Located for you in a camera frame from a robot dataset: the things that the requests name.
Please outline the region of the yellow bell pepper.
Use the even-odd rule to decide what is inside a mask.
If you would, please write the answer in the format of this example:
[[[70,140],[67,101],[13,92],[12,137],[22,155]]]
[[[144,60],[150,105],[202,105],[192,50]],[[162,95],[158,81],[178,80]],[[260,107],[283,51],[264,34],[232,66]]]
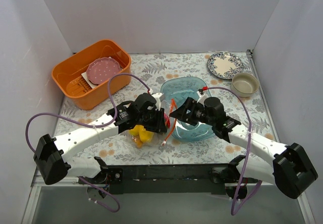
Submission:
[[[154,132],[146,130],[143,126],[139,125],[139,138],[142,143],[149,143],[152,141]]]

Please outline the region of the clear zip top bag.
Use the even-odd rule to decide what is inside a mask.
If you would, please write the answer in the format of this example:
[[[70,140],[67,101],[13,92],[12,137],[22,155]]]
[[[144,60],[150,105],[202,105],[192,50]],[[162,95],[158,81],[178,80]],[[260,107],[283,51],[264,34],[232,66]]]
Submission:
[[[164,115],[167,115],[168,117],[171,112],[173,112],[177,109],[177,104],[173,98],[170,101],[163,101],[161,103],[161,106],[162,106],[162,108],[165,109]],[[156,145],[156,144],[161,145],[161,146],[165,146],[165,144],[167,143],[167,140],[170,138],[172,132],[175,129],[175,125],[176,125],[176,121],[177,121],[177,120],[171,120],[170,117],[169,117],[169,120],[170,120],[170,128],[166,127],[167,131],[165,133],[154,133],[152,141],[149,143],[143,143],[143,146],[144,145]],[[129,131],[126,132],[126,137],[128,140],[133,142],[133,140],[132,140],[133,136],[129,134]]]

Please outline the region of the orange ginger root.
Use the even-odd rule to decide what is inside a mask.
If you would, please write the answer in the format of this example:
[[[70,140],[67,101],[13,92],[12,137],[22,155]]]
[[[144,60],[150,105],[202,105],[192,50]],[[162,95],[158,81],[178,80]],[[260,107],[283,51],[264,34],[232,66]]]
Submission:
[[[133,136],[132,140],[137,148],[141,148],[143,146],[143,142],[140,140],[139,136]]]

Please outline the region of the yellow lemon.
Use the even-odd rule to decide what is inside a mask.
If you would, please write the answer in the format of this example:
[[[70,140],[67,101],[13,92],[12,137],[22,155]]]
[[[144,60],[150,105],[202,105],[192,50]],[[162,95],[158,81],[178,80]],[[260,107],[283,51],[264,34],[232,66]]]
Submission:
[[[133,129],[129,130],[129,134],[132,136],[138,136],[139,135],[139,126],[135,126]]]

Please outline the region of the red chili pepper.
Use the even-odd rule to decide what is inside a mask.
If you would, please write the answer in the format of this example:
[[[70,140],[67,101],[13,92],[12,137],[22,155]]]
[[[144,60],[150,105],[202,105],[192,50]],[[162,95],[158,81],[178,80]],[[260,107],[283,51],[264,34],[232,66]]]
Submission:
[[[170,120],[169,117],[167,115],[164,115],[164,119],[165,119],[165,125],[167,128],[170,128]]]

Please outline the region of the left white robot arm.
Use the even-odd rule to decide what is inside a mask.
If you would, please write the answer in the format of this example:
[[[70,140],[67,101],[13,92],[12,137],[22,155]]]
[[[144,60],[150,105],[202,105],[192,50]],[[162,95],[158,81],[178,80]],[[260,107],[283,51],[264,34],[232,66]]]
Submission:
[[[101,184],[107,179],[108,166],[99,157],[75,160],[87,147],[109,137],[117,136],[141,125],[153,133],[166,133],[162,93],[140,94],[134,101],[125,101],[100,118],[67,134],[42,136],[37,144],[34,161],[45,184],[52,185],[67,176],[87,177]]]

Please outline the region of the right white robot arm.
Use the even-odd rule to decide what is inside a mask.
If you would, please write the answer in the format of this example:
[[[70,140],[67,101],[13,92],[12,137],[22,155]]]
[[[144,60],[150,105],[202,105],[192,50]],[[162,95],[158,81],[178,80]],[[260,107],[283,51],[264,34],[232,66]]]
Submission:
[[[215,174],[218,180],[232,183],[251,178],[274,184],[287,197],[296,199],[318,178],[301,145],[286,145],[251,133],[238,120],[226,115],[216,97],[209,97],[203,103],[189,97],[170,116],[193,126],[207,124],[218,138],[243,147],[263,160],[252,162],[247,154],[239,155]]]

